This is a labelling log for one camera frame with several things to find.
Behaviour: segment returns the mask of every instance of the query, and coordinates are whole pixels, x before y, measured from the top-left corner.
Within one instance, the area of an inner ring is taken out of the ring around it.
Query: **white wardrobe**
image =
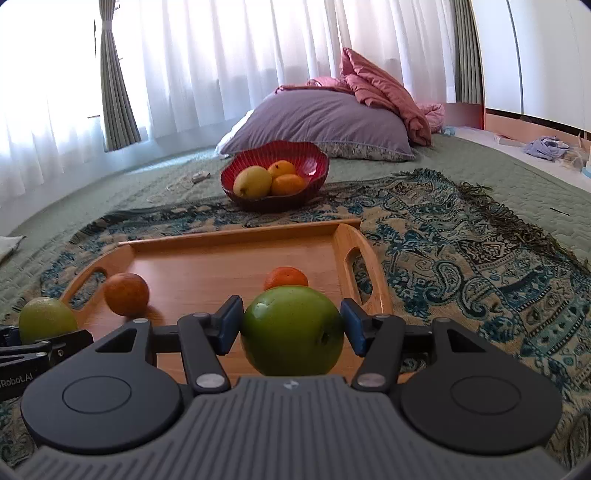
[[[580,0],[472,0],[485,106],[591,131],[591,11]]]

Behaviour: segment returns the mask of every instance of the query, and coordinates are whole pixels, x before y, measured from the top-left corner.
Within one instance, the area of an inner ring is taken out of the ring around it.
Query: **curtain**
[[[102,149],[88,118],[100,112],[95,10],[79,0],[0,8],[0,205]]]
[[[149,137],[241,117],[283,83],[339,74],[351,47],[417,102],[455,101],[450,0],[125,0],[113,19]]]
[[[99,0],[102,35],[100,37],[100,86],[103,94],[103,121],[107,151],[139,142],[138,127],[125,89],[119,56],[112,31],[115,0]]]
[[[469,0],[453,0],[453,5],[457,29],[457,101],[482,103],[482,69],[472,6]]]

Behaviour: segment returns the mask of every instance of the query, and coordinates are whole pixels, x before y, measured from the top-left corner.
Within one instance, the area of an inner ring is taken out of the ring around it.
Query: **red bowl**
[[[253,165],[269,168],[278,160],[287,160],[294,164],[297,174],[307,182],[304,190],[293,195],[269,195],[258,200],[243,199],[234,194],[234,180],[242,170]],[[329,167],[329,158],[316,145],[278,140],[239,153],[222,172],[222,187],[226,195],[243,210],[284,212],[301,207],[313,198],[324,184]]]

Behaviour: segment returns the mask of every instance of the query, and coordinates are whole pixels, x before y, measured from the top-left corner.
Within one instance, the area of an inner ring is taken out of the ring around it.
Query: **purple pillow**
[[[269,95],[221,153],[234,155],[273,140],[312,142],[331,158],[414,159],[406,128],[397,115],[329,90]]]

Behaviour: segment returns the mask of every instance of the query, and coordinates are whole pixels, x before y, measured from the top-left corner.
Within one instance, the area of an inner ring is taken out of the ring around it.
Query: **tray handle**
[[[352,267],[353,258],[359,252],[365,261],[373,287],[369,300],[362,305],[362,308],[369,315],[394,313],[384,270],[365,236],[350,225],[339,225],[335,233],[335,251],[342,279],[340,283],[343,298],[350,297],[361,305]]]
[[[106,253],[105,255],[97,258],[94,262],[88,265],[82,270],[74,280],[66,287],[64,293],[60,297],[60,301],[69,306],[70,300],[81,286],[90,278],[94,273],[102,273],[106,278],[112,277],[117,273],[126,271],[127,266],[131,263],[134,258],[134,249],[129,245],[121,245],[116,247],[114,250]],[[92,297],[88,299],[85,305],[80,310],[72,310],[76,320],[86,318],[86,310],[91,308],[99,299],[100,295],[98,292],[101,287],[97,288],[92,294]]]

